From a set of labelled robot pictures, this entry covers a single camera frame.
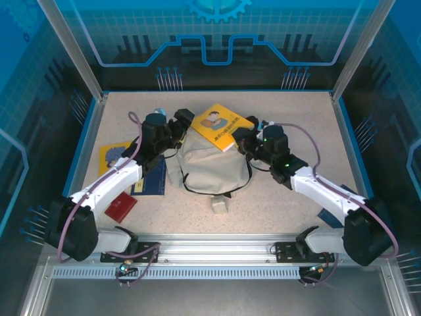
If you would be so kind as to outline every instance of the small red box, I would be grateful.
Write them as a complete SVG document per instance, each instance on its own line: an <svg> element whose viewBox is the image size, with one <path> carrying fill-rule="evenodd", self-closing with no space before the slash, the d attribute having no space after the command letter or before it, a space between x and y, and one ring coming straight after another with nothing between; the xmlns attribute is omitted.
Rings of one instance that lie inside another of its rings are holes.
<svg viewBox="0 0 421 316"><path fill-rule="evenodd" d="M105 214L117 223L121 223L136 203L137 199L123 192L111 202Z"/></svg>

